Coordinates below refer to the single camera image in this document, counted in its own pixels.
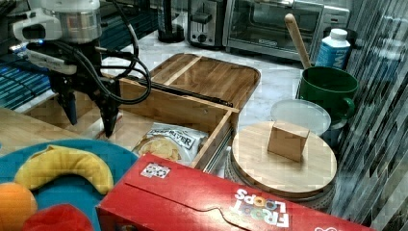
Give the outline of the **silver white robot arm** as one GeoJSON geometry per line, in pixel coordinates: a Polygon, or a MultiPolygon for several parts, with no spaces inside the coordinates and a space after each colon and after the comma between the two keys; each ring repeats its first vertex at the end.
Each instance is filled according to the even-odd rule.
{"type": "Polygon", "coordinates": [[[106,136],[115,128],[120,96],[117,80],[102,75],[97,51],[102,36],[99,0],[38,0],[13,24],[13,35],[27,43],[32,64],[49,70],[51,90],[71,124],[77,123],[77,91],[100,109],[106,136]]]}

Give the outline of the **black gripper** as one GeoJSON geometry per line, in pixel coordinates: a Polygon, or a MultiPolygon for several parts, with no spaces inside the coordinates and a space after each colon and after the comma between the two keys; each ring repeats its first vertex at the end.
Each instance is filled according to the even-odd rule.
{"type": "Polygon", "coordinates": [[[73,75],[65,75],[47,68],[51,88],[60,94],[58,103],[64,109],[65,115],[72,125],[77,123],[77,111],[76,98],[71,91],[75,90],[87,94],[98,106],[105,135],[109,138],[116,125],[118,115],[116,101],[120,97],[120,89],[117,80],[105,77],[101,73],[100,42],[94,40],[84,44],[75,44],[51,40],[43,43],[30,42],[27,48],[77,66],[77,72],[73,75]]]}

